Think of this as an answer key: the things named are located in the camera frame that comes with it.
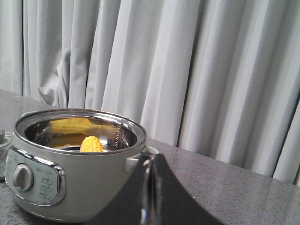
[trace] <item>granite countertop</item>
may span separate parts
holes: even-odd
[[[0,90],[0,128],[13,131],[23,113],[52,109],[40,103]],[[272,179],[212,158],[152,139],[189,194],[209,213],[225,224],[298,225],[300,187]],[[0,183],[1,225],[56,225],[22,210],[8,186]]]

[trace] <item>cooking pot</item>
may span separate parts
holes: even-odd
[[[80,152],[90,135],[99,138],[103,152]],[[17,204],[33,215],[86,222],[121,190],[143,152],[158,153],[146,146],[146,136],[138,123],[109,112],[30,113],[15,124],[6,183]]]

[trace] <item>white curtain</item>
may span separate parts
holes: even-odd
[[[294,183],[300,2],[0,0],[0,88]]]

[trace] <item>boiled corn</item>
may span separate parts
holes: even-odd
[[[97,137],[88,136],[83,140],[80,151],[82,151],[82,152],[102,152],[103,147]]]

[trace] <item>black object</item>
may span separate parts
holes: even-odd
[[[162,154],[142,156],[113,200],[87,225],[222,225],[186,192]]]

